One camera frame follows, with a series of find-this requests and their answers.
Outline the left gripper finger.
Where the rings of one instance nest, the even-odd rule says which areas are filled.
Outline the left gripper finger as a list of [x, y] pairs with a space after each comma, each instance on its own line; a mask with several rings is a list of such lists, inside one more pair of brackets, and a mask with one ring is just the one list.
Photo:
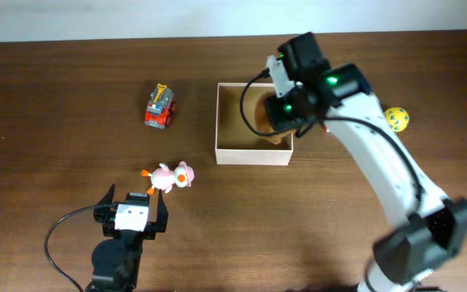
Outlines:
[[156, 223], [157, 224], [166, 224], [168, 221], [169, 213], [166, 208], [163, 192], [162, 190], [158, 191], [158, 205], [156, 210]]
[[112, 184], [106, 194], [97, 203], [98, 205], [111, 205], [114, 199], [115, 185]]

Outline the white pink toy duck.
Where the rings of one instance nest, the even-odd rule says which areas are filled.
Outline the white pink toy duck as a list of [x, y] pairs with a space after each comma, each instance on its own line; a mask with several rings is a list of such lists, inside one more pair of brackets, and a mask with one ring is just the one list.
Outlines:
[[149, 195], [153, 195], [155, 190], [169, 193], [173, 186], [180, 188], [191, 187], [191, 183], [195, 179], [194, 170], [185, 161], [180, 161], [173, 170], [166, 164], [160, 163], [159, 167], [153, 172], [142, 170], [141, 175], [150, 178], [151, 187], [147, 189]]

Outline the brown plush toy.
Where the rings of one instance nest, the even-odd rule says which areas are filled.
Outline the brown plush toy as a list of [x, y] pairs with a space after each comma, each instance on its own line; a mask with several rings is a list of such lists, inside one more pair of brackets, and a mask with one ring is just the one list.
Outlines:
[[[273, 133], [273, 129], [267, 115], [267, 111], [264, 106], [264, 101], [274, 95], [273, 92], [266, 92], [263, 94], [255, 105], [254, 120], [255, 129], [261, 133]], [[272, 144], [279, 144], [288, 134], [293, 134], [293, 130], [289, 130], [278, 135], [264, 137], [264, 140]]]

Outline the pink cardboard box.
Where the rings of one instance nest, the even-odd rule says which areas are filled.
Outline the pink cardboard box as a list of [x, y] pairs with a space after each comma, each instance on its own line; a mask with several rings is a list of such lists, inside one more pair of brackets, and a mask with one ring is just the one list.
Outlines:
[[242, 120], [239, 99], [244, 83], [219, 83], [216, 95], [215, 154], [218, 165], [288, 165], [293, 136], [273, 144], [252, 133]]

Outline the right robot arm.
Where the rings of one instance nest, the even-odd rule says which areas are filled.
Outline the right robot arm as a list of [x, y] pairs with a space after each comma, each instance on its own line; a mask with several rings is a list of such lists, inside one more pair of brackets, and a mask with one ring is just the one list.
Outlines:
[[413, 291], [456, 257], [467, 238], [467, 200], [451, 200], [417, 165], [353, 63], [334, 68], [308, 32], [266, 61], [276, 94], [264, 102], [275, 132], [317, 122], [349, 151], [392, 225], [373, 245], [358, 291]]

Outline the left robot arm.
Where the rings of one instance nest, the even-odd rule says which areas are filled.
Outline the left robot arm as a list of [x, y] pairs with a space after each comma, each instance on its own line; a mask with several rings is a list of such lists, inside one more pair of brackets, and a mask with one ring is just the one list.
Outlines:
[[143, 242], [164, 233], [169, 213], [163, 193], [130, 192], [126, 200], [114, 200], [115, 186], [93, 209], [96, 222], [102, 225], [106, 240], [92, 252], [92, 280], [86, 291], [129, 292], [136, 288]]

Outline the yellow lettered ball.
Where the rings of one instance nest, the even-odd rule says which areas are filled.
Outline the yellow lettered ball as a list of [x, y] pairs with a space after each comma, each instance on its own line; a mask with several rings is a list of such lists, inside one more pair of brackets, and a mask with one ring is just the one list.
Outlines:
[[384, 111], [384, 117], [394, 132], [402, 132], [409, 125], [409, 114], [401, 107], [386, 109]]

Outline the red toy fire truck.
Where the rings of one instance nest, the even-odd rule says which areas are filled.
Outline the red toy fire truck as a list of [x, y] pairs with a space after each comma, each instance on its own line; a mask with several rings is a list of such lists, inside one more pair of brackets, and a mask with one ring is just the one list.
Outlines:
[[145, 110], [144, 124], [165, 129], [170, 124], [175, 109], [174, 92], [167, 85], [157, 84]]

